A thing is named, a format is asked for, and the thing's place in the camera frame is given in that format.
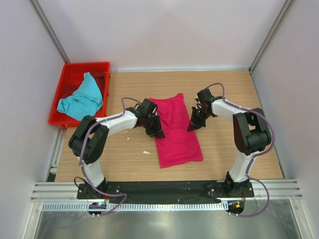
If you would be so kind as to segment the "pink t-shirt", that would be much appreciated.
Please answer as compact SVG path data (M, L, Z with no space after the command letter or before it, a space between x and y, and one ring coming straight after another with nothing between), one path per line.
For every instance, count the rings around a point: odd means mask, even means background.
M161 127L165 138L156 139L160 168L203 160L199 141L194 131L188 131L189 115L184 95L167 99L150 100L158 106Z

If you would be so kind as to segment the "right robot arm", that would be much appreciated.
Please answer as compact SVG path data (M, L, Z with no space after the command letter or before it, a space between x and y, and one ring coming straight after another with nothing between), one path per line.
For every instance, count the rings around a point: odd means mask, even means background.
M233 123L235 146L238 150L233 167L226 173L224 190L237 197L248 187L249 171L255 158L272 142L272 135L261 108L248 109L215 97L206 88L197 93L192 107L188 131L206 126L209 117L223 117Z

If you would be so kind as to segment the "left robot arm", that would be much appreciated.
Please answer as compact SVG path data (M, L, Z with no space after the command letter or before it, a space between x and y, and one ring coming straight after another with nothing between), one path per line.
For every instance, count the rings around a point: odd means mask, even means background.
M101 199L108 194L107 180L102 173L100 157L107 138L123 130L143 127L149 137L165 138L158 106L149 99L142 102L133 98L122 98L123 111L104 118L85 116L68 146L78 158L83 173L83 184L77 186L78 199Z

